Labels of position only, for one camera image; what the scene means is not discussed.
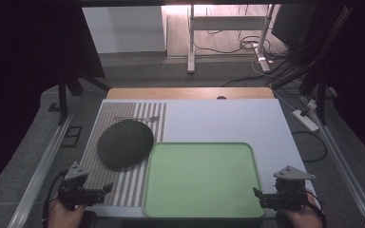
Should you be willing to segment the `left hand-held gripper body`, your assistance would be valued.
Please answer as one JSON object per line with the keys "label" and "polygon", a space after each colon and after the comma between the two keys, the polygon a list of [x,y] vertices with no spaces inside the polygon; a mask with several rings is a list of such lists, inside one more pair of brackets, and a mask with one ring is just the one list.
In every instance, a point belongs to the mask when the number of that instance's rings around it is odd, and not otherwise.
{"label": "left hand-held gripper body", "polygon": [[87,177],[88,170],[77,162],[74,162],[66,172],[59,186],[57,198],[67,209],[73,211],[76,205],[91,206],[104,202],[105,189],[85,189]]}

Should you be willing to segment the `black round plate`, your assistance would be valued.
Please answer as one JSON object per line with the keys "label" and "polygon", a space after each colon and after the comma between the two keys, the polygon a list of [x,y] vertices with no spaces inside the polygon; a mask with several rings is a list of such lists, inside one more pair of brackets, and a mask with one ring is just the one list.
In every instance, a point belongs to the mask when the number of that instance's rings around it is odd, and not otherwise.
{"label": "black round plate", "polygon": [[146,159],[154,145],[151,129],[144,123],[121,121],[108,127],[97,142],[100,160],[112,169],[129,168]]}

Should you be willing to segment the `aluminium rail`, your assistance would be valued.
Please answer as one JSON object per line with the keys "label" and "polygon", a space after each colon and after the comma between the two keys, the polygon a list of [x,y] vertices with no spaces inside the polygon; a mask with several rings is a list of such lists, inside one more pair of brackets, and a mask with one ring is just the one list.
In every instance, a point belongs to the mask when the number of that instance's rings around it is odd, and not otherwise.
{"label": "aluminium rail", "polygon": [[308,115],[318,125],[330,156],[365,221],[365,146],[337,116],[335,109],[323,122],[313,107],[314,102],[310,104],[305,97],[302,100],[310,108]]}
{"label": "aluminium rail", "polygon": [[7,228],[24,228],[73,116],[74,110],[70,110],[63,123],[56,127]]}

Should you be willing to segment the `black floor frame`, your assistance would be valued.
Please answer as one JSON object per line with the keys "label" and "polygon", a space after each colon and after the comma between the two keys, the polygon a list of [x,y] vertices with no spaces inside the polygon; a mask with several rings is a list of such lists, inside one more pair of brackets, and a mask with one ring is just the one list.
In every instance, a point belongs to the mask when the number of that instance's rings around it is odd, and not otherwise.
{"label": "black floor frame", "polygon": [[61,146],[69,148],[76,147],[80,140],[82,130],[83,128],[80,125],[70,126],[62,140]]}

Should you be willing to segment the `person's left hand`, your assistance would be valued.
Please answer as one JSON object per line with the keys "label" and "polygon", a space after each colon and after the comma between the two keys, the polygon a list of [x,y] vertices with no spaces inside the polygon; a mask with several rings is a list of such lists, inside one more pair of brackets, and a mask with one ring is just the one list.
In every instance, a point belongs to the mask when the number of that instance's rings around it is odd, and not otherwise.
{"label": "person's left hand", "polygon": [[85,205],[68,210],[61,201],[55,199],[48,207],[48,228],[79,228],[85,210]]}

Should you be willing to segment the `white power strip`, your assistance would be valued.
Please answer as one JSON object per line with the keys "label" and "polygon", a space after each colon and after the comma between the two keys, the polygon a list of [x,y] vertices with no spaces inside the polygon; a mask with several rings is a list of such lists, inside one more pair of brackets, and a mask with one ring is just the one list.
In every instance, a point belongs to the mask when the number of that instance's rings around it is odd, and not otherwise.
{"label": "white power strip", "polygon": [[305,111],[301,111],[298,109],[293,111],[292,115],[310,132],[316,132],[319,130],[319,127],[306,115]]}

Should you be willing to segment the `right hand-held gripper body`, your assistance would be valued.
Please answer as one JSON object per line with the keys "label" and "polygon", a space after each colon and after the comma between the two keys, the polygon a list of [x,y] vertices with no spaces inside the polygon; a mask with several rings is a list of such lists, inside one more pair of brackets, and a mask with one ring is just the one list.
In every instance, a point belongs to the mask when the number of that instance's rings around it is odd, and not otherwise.
{"label": "right hand-held gripper body", "polygon": [[308,201],[305,182],[314,180],[315,175],[287,165],[274,174],[276,193],[259,191],[259,204],[262,208],[299,211]]}

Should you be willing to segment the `grey striped placemat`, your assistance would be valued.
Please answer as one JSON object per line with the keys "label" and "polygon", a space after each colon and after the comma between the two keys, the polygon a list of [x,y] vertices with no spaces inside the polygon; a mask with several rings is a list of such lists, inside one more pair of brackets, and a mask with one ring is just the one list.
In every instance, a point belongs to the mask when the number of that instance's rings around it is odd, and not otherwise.
{"label": "grey striped placemat", "polygon": [[164,122],[167,104],[165,102],[115,102],[104,100],[99,109],[86,149],[80,164],[89,171],[85,188],[101,189],[113,183],[110,193],[105,197],[103,206],[140,207],[143,204],[143,193],[147,172],[147,160],[140,164],[121,170],[106,166],[97,153],[100,136],[111,125],[124,118],[157,117],[153,122],[142,121],[152,131],[154,142],[163,140]]}

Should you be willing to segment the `green plastic tray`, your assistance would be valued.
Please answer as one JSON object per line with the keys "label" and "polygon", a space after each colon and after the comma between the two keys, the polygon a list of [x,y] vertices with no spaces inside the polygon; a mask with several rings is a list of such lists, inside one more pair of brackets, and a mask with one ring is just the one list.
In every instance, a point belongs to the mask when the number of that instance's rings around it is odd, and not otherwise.
{"label": "green plastic tray", "polygon": [[245,142],[158,142],[148,160],[144,213],[159,219],[265,215],[252,147]]}

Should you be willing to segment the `black metal stand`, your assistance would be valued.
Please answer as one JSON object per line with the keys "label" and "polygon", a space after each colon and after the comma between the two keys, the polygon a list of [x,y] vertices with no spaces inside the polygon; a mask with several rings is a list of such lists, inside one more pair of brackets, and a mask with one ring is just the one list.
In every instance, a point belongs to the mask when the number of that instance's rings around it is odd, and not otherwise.
{"label": "black metal stand", "polygon": [[102,89],[105,92],[110,90],[110,86],[100,82],[98,79],[88,76],[78,69],[71,69],[69,72],[62,72],[58,77],[58,91],[59,91],[59,109],[60,119],[59,125],[62,125],[67,118],[67,90],[72,96],[81,96],[84,92],[82,84],[79,79],[82,78]]}
{"label": "black metal stand", "polygon": [[326,101],[326,76],[323,73],[323,66],[327,62],[328,53],[334,45],[337,36],[344,27],[347,19],[351,15],[354,5],[342,3],[334,18],[335,21],[329,26],[328,33],[323,39],[322,45],[318,49],[314,60],[299,71],[284,78],[280,82],[271,84],[271,89],[281,88],[290,82],[304,76],[304,81],[301,83],[299,92],[301,95],[310,95],[314,89],[317,89],[317,117],[320,122],[325,125],[325,101]]}

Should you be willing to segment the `person's right hand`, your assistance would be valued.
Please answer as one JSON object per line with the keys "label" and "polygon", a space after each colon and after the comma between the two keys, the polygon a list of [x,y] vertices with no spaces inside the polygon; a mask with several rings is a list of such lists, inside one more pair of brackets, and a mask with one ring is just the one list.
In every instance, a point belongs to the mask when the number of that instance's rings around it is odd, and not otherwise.
{"label": "person's right hand", "polygon": [[279,210],[276,213],[278,228],[324,228],[321,216],[309,206],[301,210]]}

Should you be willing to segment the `white desk frame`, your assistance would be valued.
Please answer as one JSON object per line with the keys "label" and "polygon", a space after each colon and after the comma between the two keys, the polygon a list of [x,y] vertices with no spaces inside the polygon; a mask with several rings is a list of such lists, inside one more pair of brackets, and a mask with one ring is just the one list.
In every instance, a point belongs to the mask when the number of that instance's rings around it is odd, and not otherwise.
{"label": "white desk frame", "polygon": [[195,6],[191,5],[188,13],[189,45],[187,52],[187,72],[195,72],[194,38],[196,30],[257,30],[259,40],[252,46],[264,73],[270,71],[268,61],[263,50],[267,31],[272,20],[275,5],[267,6],[265,16],[196,16]]}

